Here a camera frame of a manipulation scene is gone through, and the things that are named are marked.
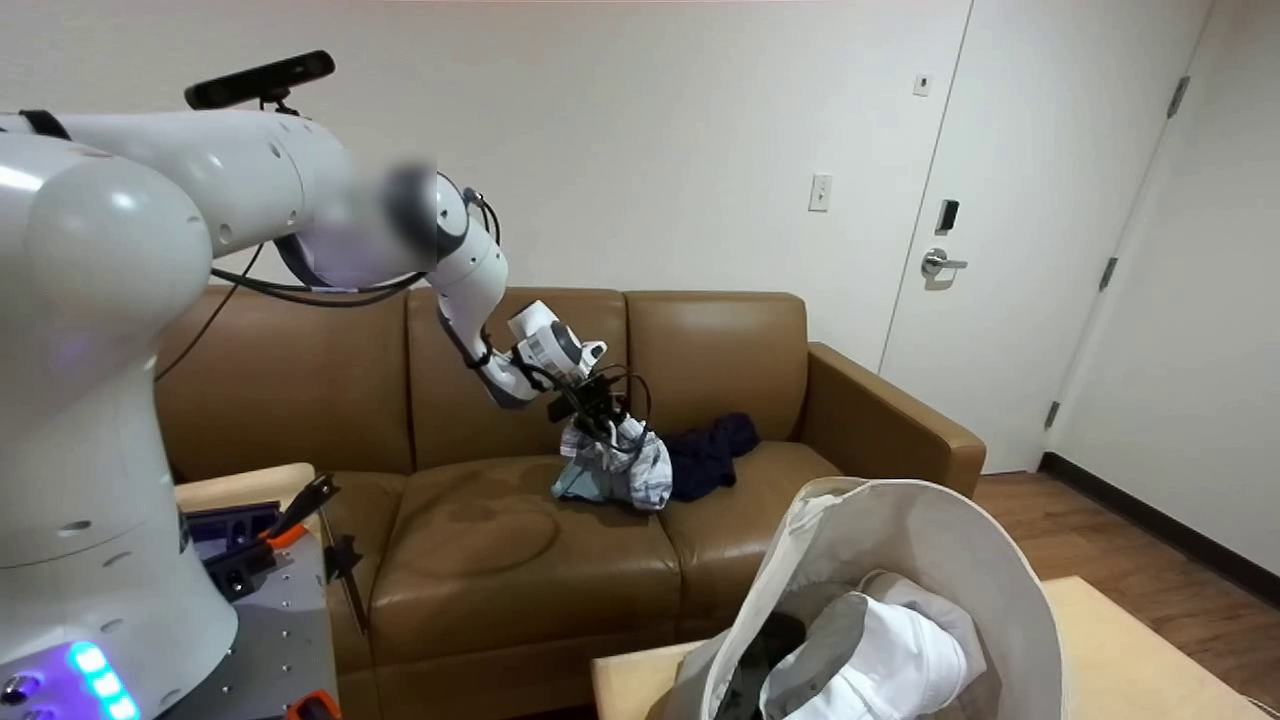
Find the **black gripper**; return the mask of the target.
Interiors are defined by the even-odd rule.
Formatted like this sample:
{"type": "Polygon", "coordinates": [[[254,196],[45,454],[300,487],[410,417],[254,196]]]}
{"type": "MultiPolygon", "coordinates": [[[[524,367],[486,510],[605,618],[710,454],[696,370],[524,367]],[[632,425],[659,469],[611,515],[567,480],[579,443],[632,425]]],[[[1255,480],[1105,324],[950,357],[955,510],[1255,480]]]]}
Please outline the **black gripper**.
{"type": "Polygon", "coordinates": [[[582,384],[563,384],[561,396],[548,402],[548,421],[576,425],[579,432],[606,432],[626,417],[626,400],[614,396],[614,377],[591,377],[582,384]]]}

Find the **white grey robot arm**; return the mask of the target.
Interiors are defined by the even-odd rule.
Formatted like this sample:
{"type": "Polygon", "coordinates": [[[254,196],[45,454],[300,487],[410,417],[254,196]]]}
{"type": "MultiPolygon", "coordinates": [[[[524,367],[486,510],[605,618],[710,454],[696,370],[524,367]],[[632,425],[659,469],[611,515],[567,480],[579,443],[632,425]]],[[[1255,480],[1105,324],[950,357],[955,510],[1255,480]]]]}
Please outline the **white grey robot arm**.
{"type": "Polygon", "coordinates": [[[0,116],[0,657],[64,720],[160,720],[231,651],[235,607],[185,540],[153,377],[211,263],[277,244],[303,286],[424,278],[503,402],[596,377],[548,302],[482,338],[509,259],[429,162],[363,178],[288,113],[0,116]]]}

